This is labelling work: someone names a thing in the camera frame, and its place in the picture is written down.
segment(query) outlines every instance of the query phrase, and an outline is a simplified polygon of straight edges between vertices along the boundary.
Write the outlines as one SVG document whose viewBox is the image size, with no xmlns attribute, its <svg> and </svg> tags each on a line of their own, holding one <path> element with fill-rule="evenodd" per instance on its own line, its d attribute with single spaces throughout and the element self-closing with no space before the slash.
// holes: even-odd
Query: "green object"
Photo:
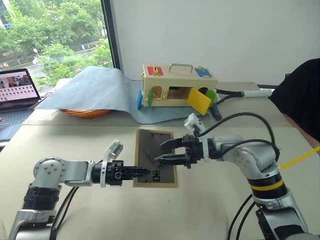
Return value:
<svg viewBox="0 0 320 240">
<path fill-rule="evenodd" d="M 148 92 L 148 107 L 151 107 L 152 105 L 152 97 L 154 95 L 154 90 L 151 88 Z"/>
<path fill-rule="evenodd" d="M 216 97 L 217 97 L 217 93 L 213 90 L 208 90 L 206 91 L 206 94 L 205 94 L 208 98 L 211 99 L 211 103 L 209 105 L 209 107 L 211 108 L 212 105 L 214 104 L 215 100 L 216 100 Z"/>
</svg>

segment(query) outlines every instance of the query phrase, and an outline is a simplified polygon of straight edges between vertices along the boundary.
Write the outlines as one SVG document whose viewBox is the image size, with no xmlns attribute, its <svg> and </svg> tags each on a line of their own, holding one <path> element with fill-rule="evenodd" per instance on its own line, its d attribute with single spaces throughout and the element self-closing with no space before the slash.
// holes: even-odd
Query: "laptop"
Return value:
<svg viewBox="0 0 320 240">
<path fill-rule="evenodd" d="M 0 71 L 0 141 L 13 137 L 40 99 L 26 68 Z"/>
</svg>

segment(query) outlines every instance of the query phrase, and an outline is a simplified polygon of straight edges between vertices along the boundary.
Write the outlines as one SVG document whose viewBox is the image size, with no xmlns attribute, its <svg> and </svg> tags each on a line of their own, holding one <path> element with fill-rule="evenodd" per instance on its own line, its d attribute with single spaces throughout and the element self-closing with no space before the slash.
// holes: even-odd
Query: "blue cloth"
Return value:
<svg viewBox="0 0 320 240">
<path fill-rule="evenodd" d="M 191 107 L 147 107 L 137 109 L 141 80 L 131 80 L 116 68 L 89 66 L 48 96 L 37 109 L 125 111 L 141 124 L 186 118 Z"/>
</svg>

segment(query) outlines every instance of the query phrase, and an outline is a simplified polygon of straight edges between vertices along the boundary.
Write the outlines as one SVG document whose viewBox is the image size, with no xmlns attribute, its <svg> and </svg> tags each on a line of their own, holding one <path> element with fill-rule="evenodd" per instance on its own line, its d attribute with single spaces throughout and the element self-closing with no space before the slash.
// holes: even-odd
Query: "laptop screen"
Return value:
<svg viewBox="0 0 320 240">
<path fill-rule="evenodd" d="M 0 103 L 38 99 L 39 94 L 26 69 L 0 71 Z"/>
</svg>

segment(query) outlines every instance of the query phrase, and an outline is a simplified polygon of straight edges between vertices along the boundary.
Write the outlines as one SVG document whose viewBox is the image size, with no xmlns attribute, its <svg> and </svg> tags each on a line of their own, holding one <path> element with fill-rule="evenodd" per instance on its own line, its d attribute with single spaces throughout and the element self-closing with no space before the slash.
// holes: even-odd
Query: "white table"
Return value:
<svg viewBox="0 0 320 240">
<path fill-rule="evenodd" d="M 229 91 L 259 90 L 253 82 L 219 82 L 217 88 Z M 223 117 L 239 112 L 252 112 L 259 114 L 270 123 L 272 127 L 292 127 L 278 108 L 266 97 L 254 98 L 233 98 L 225 101 L 219 106 Z M 209 127 L 216 123 L 211 116 L 203 119 L 205 126 Z M 62 125 L 62 126 L 140 126 L 126 112 L 111 112 L 106 116 L 96 119 L 81 119 L 70 116 L 59 110 L 36 109 L 31 116 L 23 123 L 25 125 Z M 175 119 L 149 126 L 182 127 L 184 119 Z M 243 116 L 232 119 L 223 124 L 224 127 L 264 127 L 263 123 L 253 117 Z"/>
<path fill-rule="evenodd" d="M 175 137 L 187 133 L 183 127 L 144 128 L 172 131 Z M 295 128 L 274 127 L 273 130 L 281 149 L 280 165 L 311 150 Z M 270 139 L 265 128 L 219 127 L 214 134 Z M 117 138 L 124 144 L 118 159 L 124 160 L 125 165 L 133 165 L 135 137 L 136 127 L 22 126 L 0 154 L 0 218 L 7 233 L 28 184 L 34 179 L 36 162 L 49 156 L 98 162 L 105 148 Z M 317 154 L 281 172 L 313 234 L 320 232 L 319 172 Z M 122 187 L 100 188 L 97 184 L 82 187 L 72 201 L 57 239 L 222 240 L 234 214 L 251 192 L 235 165 L 214 160 L 201 161 L 191 169 L 178 166 L 178 184 L 178 188 L 171 189 L 133 188 L 132 181 L 124 181 Z M 63 186 L 57 207 L 69 189 Z M 244 224 L 240 238 L 263 238 L 254 211 Z"/>
</svg>

